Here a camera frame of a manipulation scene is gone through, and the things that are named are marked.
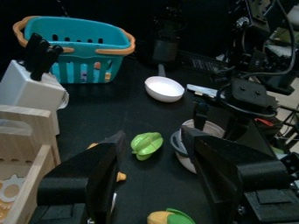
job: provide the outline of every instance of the orange basket handle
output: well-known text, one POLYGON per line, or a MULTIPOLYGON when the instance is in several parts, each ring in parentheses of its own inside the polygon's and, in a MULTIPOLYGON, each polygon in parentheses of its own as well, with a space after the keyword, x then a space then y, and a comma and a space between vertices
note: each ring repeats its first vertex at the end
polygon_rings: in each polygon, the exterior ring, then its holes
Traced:
MULTIPOLYGON (((13 34, 17 37, 19 44, 23 47, 27 46, 28 40, 24 39, 24 34, 23 34, 21 30, 27 26, 28 21, 32 18, 36 18, 36 17, 37 16, 25 17, 21 21, 19 21, 19 22, 16 22, 13 24, 13 34)), ((136 49, 136 39, 135 39, 135 37, 128 32, 125 32, 121 28, 119 28, 119 29, 125 34, 125 36, 127 36, 127 38, 129 40, 131 46, 128 48, 125 48, 125 49, 96 49, 96 53, 100 53, 100 54, 128 55, 129 53, 132 53, 135 51, 135 49, 136 49)), ((73 53, 75 52, 75 49, 71 48, 71 47, 63 47, 63 52, 64 53, 73 53)))
POLYGON ((119 28, 119 29, 125 34, 125 36, 129 40, 131 46, 125 49, 96 49, 96 53, 128 55, 129 53, 132 53, 135 51, 135 49, 136 49, 136 39, 135 39, 135 37, 128 32, 125 32, 121 28, 119 28))
MULTIPOLYGON (((24 39, 24 34, 21 32, 21 30, 24 29, 24 27, 27 26, 28 24, 28 21, 32 19, 32 18, 36 18, 37 16, 29 16, 29 17, 25 17, 21 21, 16 22, 13 24, 13 35, 17 37, 17 40, 19 40, 19 44, 21 45, 21 47, 25 47, 27 44, 28 44, 28 40, 24 39)), ((71 47, 63 47, 63 52, 64 53, 73 53, 75 52, 75 49, 71 48, 71 47)))

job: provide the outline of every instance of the knife block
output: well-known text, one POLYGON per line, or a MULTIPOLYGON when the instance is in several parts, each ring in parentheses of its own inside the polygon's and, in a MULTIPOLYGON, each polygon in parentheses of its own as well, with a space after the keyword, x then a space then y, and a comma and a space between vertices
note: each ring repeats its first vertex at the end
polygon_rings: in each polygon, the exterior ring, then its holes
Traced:
POLYGON ((51 73, 43 74, 41 81, 32 80, 25 68, 16 60, 11 61, 0 82, 0 104, 49 110, 59 135, 57 109, 65 108, 68 100, 68 92, 51 73))

